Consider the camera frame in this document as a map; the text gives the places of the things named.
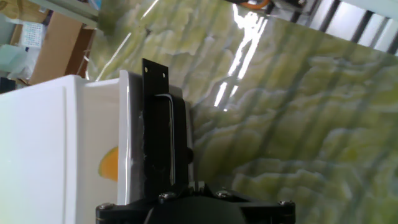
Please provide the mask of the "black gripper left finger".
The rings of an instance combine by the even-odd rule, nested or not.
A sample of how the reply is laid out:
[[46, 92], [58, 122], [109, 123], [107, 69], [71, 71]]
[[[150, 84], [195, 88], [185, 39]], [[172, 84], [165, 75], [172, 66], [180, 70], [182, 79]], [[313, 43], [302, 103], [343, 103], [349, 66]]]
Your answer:
[[156, 197], [140, 199], [127, 205], [102, 203], [95, 210], [96, 224], [115, 224], [124, 222], [144, 223], [150, 211], [158, 206], [173, 202], [184, 197], [192, 196], [195, 191], [195, 182], [177, 184], [171, 189]]

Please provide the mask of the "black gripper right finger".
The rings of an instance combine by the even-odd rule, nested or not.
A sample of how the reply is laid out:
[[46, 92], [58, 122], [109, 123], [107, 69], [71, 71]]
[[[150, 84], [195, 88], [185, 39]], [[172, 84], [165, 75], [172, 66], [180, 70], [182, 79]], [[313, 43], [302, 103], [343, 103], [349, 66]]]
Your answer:
[[212, 190], [204, 182], [195, 183], [195, 195], [213, 199], [210, 210], [236, 223], [295, 223], [293, 201], [263, 202], [233, 190]]

